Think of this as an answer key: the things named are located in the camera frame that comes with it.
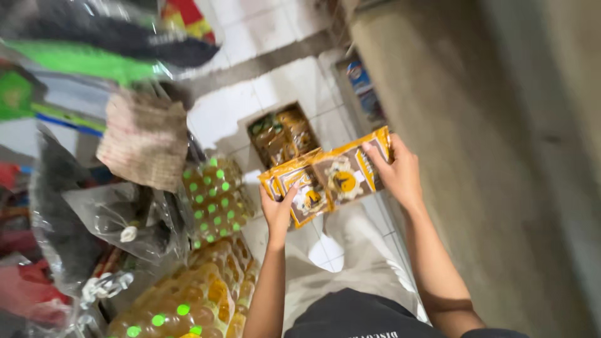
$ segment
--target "black t-shirt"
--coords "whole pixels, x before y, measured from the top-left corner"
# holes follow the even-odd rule
[[[411,312],[384,297],[344,289],[313,303],[284,338],[445,338]],[[484,328],[462,338],[528,338],[510,330]]]

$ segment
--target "hand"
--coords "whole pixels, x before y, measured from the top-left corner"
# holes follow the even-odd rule
[[[282,249],[286,239],[286,233],[288,232],[288,225],[290,224],[290,208],[292,207],[292,200],[296,196],[299,190],[299,182],[292,185],[288,194],[284,197],[282,202],[277,202],[271,199],[265,190],[263,185],[259,186],[261,192],[261,208],[263,214],[267,220],[267,226],[269,228],[269,242],[267,248]]]
[[[394,162],[388,164],[378,149],[369,143],[363,143],[363,151],[376,166],[384,186],[407,210],[423,206],[421,183],[419,181],[419,162],[397,134],[390,135]]]

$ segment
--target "person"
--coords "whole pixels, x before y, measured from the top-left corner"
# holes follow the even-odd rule
[[[325,221],[325,231],[345,250],[344,269],[333,273],[310,264],[298,250],[285,248],[298,184],[282,202],[271,200],[260,187],[269,240],[243,338],[276,338],[282,333],[285,338],[526,337],[486,328],[476,314],[424,205],[418,158],[396,134],[390,139],[392,164],[376,148],[362,146],[402,206],[418,293],[360,207],[342,208]]]

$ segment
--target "beige pants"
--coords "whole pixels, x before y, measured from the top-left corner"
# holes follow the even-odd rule
[[[294,245],[286,245],[284,332],[315,301],[347,287],[396,301],[420,321],[428,322],[411,279],[361,203],[329,214],[324,232],[344,248],[344,267],[340,272],[325,271]]]

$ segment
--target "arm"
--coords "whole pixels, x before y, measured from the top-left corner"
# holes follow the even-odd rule
[[[395,161],[389,165],[369,144],[363,148],[377,167],[384,185],[401,203],[407,221],[407,250],[419,295],[432,325],[449,338],[484,328],[474,311],[468,288],[428,216],[419,182],[419,164],[401,139],[391,135]]]
[[[259,189],[261,207],[269,227],[269,240],[242,336],[280,338],[284,324],[284,244],[290,223],[290,207],[298,192],[298,183],[292,186],[281,203],[272,201],[263,186]]]

